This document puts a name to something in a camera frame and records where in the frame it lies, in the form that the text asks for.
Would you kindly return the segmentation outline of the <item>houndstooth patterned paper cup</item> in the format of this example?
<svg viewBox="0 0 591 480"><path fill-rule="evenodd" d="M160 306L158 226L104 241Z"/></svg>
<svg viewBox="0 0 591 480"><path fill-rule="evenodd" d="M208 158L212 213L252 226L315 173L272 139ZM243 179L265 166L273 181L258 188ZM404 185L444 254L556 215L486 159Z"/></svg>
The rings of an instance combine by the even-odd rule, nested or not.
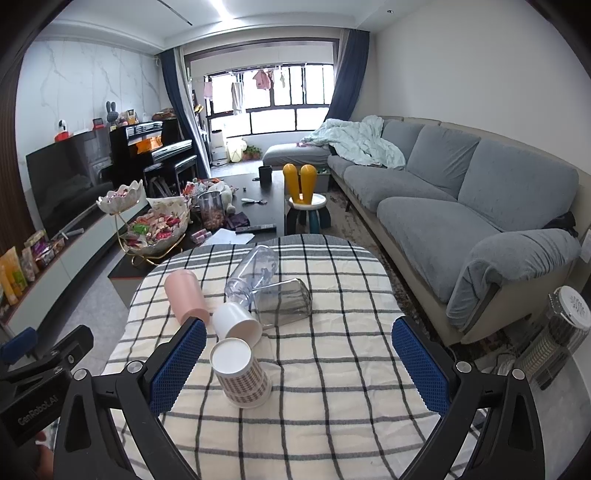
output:
<svg viewBox="0 0 591 480"><path fill-rule="evenodd" d="M257 408L270 398L270 378L244 340L226 338L217 342L209 361L224 396L235 407Z"/></svg>

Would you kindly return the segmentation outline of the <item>pink cup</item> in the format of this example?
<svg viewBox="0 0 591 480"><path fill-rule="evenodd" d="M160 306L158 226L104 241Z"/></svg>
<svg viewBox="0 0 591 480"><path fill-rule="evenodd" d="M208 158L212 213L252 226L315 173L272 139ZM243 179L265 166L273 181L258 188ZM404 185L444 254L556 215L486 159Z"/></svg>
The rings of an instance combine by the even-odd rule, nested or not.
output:
<svg viewBox="0 0 591 480"><path fill-rule="evenodd" d="M180 325L190 318L209 321L204 294L197 276L189 270L176 270L164 282L164 291L174 317Z"/></svg>

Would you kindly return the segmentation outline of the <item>white paper cup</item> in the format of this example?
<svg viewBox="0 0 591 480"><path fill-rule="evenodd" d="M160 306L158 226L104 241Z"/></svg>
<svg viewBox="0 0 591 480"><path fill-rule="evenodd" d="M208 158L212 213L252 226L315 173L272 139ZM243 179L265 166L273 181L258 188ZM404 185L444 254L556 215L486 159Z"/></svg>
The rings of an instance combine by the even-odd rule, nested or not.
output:
<svg viewBox="0 0 591 480"><path fill-rule="evenodd" d="M211 324L219 340L242 339L250 347L259 343L263 326L249 310L235 302L226 302L212 314Z"/></svg>

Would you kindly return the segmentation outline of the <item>grey transparent cup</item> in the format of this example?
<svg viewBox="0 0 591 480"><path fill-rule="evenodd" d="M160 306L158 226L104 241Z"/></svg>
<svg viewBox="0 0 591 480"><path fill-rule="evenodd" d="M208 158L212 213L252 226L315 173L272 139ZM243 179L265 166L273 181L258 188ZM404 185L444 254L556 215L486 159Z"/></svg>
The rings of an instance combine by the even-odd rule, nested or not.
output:
<svg viewBox="0 0 591 480"><path fill-rule="evenodd" d="M252 314L263 329L308 319L311 313L311 291L301 279L284 280L253 292Z"/></svg>

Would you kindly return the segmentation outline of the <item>clear plastic cup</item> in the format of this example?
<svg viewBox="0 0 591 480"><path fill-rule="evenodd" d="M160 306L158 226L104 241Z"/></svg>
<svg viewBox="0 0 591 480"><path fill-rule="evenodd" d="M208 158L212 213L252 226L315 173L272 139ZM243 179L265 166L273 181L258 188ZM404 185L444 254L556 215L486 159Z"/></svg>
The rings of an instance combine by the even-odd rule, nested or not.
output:
<svg viewBox="0 0 591 480"><path fill-rule="evenodd" d="M225 300L249 309L254 303L254 293L270 285L279 263L279 256L269 246L258 245L250 250L228 277Z"/></svg>

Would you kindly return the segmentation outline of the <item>snack bags row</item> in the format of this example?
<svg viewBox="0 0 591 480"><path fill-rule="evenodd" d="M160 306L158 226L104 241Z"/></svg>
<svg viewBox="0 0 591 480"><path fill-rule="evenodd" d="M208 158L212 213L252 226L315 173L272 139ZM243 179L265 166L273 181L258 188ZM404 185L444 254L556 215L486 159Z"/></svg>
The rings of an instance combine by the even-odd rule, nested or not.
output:
<svg viewBox="0 0 591 480"><path fill-rule="evenodd" d="M12 247L1 256L1 312L16 306L27 290L65 248L66 238L49 240L44 230L31 235L17 251Z"/></svg>

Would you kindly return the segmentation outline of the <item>electric heater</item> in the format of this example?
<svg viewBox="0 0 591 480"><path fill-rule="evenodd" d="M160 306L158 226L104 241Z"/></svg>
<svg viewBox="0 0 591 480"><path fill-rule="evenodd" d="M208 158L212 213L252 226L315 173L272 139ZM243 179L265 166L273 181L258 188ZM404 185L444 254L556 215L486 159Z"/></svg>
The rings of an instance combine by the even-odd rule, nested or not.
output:
<svg viewBox="0 0 591 480"><path fill-rule="evenodd" d="M561 286L548 296L541 329L518 356L515 367L546 390L590 333L590 308L581 294Z"/></svg>

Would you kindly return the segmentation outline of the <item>checkered tablecloth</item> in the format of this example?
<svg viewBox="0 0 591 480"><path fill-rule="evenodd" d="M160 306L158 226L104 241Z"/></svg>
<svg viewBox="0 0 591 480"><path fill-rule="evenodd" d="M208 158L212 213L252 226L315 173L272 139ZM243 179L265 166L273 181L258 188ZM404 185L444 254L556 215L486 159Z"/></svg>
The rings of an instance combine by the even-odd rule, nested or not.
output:
<svg viewBox="0 0 591 480"><path fill-rule="evenodd" d="M438 423L391 343L401 309L383 264L332 236L273 242L277 280L298 278L311 317L266 330L253 352L270 398L240 410L206 356L162 423L203 479L393 479Z"/></svg>

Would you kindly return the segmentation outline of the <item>black television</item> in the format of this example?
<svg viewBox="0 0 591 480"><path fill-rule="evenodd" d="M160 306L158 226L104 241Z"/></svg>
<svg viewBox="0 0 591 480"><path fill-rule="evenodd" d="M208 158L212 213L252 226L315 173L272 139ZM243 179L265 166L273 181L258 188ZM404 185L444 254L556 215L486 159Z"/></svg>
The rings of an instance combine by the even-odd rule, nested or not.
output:
<svg viewBox="0 0 591 480"><path fill-rule="evenodd" d="M107 129L88 131L26 156L35 203L49 237L113 189Z"/></svg>

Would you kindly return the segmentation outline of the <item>grey sofa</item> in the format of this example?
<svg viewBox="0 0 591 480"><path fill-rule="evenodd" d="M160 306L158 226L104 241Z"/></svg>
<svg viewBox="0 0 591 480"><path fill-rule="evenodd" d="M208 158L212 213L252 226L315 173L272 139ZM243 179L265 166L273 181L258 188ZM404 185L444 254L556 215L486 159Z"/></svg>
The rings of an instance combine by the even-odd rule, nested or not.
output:
<svg viewBox="0 0 591 480"><path fill-rule="evenodd" d="M395 167L309 138L263 162L328 168L440 339L482 340L537 316L571 278L590 224L588 173L532 146L430 119L373 119Z"/></svg>

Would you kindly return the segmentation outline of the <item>black remote control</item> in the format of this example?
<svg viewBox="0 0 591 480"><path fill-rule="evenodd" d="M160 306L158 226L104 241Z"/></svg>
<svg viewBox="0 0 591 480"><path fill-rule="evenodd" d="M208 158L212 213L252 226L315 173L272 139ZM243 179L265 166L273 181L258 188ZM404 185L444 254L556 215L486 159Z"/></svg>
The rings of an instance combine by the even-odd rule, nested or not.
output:
<svg viewBox="0 0 591 480"><path fill-rule="evenodd" d="M235 233L242 234L242 233L260 233L260 232L267 232L267 231L276 231L276 224L262 224L262 225L249 225L249 226L242 226L236 227Z"/></svg>

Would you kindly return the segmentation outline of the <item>yellow rabbit ear stool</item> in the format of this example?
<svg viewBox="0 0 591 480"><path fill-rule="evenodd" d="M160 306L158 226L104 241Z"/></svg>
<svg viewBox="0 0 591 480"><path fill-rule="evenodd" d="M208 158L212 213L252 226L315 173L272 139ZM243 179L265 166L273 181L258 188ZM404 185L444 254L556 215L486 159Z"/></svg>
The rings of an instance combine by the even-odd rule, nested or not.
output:
<svg viewBox="0 0 591 480"><path fill-rule="evenodd" d="M287 163L283 166L284 184L287 186L287 215L284 232L294 235L297 224L308 227L311 234L318 234L322 229L332 226L332 217L327 207L327 198L315 193L318 170L311 164L297 168Z"/></svg>

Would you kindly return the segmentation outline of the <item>black mug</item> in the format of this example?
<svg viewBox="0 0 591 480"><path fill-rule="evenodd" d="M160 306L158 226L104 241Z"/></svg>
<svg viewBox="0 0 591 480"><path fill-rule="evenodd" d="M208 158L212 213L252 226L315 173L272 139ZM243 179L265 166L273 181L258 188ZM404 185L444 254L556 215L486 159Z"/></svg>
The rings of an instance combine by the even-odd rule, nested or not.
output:
<svg viewBox="0 0 591 480"><path fill-rule="evenodd" d="M259 167L259 184L262 187L270 186L273 183L273 168L267 165Z"/></svg>

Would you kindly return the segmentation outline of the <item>potted plant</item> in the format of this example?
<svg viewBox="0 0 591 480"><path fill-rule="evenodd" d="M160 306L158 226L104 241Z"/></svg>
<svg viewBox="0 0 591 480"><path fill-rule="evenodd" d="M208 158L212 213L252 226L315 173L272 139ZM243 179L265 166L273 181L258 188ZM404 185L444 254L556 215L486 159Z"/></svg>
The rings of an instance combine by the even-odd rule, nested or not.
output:
<svg viewBox="0 0 591 480"><path fill-rule="evenodd" d="M247 145L242 151L243 161L259 160L260 158L262 158L262 150L259 147Z"/></svg>

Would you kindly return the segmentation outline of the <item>blue right curtain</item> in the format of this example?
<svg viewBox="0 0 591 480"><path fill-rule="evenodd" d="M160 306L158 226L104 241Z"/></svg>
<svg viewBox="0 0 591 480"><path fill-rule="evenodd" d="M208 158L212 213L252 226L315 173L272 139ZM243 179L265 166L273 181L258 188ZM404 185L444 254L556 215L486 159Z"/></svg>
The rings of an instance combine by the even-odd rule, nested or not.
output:
<svg viewBox="0 0 591 480"><path fill-rule="evenodd" d="M325 119L349 120L358 103L370 54L370 32L342 30L335 63L335 87Z"/></svg>

